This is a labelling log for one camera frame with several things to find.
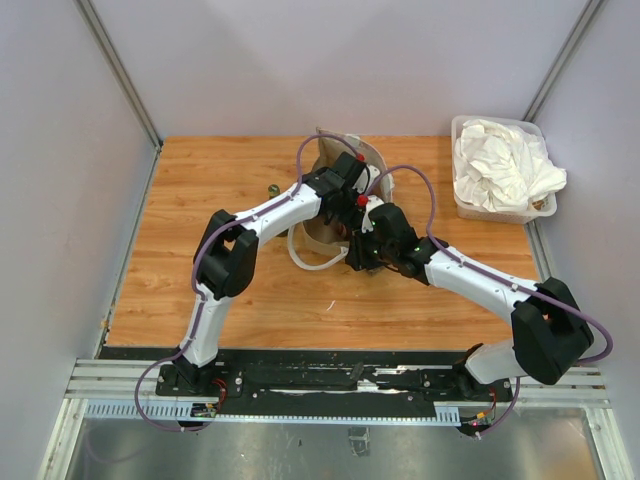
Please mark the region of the tan canvas tote bag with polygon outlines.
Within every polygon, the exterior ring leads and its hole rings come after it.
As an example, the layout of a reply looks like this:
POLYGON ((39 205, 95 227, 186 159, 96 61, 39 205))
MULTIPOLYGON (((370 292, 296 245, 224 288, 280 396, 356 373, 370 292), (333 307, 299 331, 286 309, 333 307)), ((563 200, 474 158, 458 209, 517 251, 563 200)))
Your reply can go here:
MULTIPOLYGON (((316 133, 321 134, 318 138, 319 154, 314 162, 311 171, 316 172, 322 167, 330 167, 338 156, 353 147, 358 153, 364 156, 370 176, 363 173, 360 177, 357 188, 359 192, 366 190, 365 181, 372 183, 381 173, 388 169, 386 161, 381 153, 370 143, 362 140, 354 134, 334 132, 321 127, 316 128, 316 133)), ((336 263, 343 262, 348 250, 348 239, 342 240, 338 233, 339 223, 332 222, 325 225, 321 218, 306 220, 290 228, 287 233, 287 249, 294 263, 303 270, 319 271, 329 268, 336 263), (294 235, 297 228, 302 229, 302 238, 305 246, 312 252, 329 257, 329 260, 322 264, 310 265, 305 263, 297 254, 294 246, 294 235)))

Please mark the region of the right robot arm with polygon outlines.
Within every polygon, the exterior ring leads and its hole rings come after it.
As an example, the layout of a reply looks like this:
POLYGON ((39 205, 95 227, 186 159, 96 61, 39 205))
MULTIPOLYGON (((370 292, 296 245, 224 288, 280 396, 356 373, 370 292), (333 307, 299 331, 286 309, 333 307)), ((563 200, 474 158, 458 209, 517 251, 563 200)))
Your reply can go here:
POLYGON ((354 270, 390 267, 400 275, 456 293, 504 320, 508 340, 469 348, 453 366, 453 387, 474 400, 498 380, 529 376, 554 385, 594 343, 569 288, 507 275, 463 256, 446 242, 420 237, 393 203, 356 209, 347 227, 347 264, 354 270))

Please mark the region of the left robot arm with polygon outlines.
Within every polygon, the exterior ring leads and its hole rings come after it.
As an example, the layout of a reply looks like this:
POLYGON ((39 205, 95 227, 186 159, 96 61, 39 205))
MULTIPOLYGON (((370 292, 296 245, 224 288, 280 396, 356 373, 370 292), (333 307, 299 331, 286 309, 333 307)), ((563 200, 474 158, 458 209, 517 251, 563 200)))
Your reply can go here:
POLYGON ((303 221, 353 208, 361 178, 371 179, 364 156, 343 152, 333 165, 301 176, 257 207, 212 215, 194 256, 191 283, 196 301, 188 333, 172 361, 179 383, 190 394, 203 395, 213 386, 222 327, 233 298, 253 280, 259 249, 303 221))

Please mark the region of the green glass bottle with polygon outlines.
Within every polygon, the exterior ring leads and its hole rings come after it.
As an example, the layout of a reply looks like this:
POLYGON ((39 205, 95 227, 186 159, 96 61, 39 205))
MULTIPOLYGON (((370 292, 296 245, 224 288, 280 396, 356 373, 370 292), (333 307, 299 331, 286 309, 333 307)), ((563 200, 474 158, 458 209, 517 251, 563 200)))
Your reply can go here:
POLYGON ((281 194, 281 190, 277 184, 269 185, 267 191, 269 199, 274 199, 281 194))

